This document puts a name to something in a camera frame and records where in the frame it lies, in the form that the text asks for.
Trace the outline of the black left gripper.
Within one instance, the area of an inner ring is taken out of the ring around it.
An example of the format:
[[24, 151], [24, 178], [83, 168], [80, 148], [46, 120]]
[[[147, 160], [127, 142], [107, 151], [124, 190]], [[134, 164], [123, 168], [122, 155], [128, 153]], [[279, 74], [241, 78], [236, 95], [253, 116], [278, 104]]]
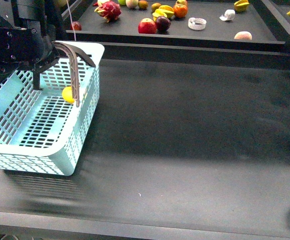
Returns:
[[58, 63], [60, 54], [45, 22], [21, 19], [12, 26], [0, 16], [0, 74], [33, 70], [33, 89], [42, 91], [40, 74]]

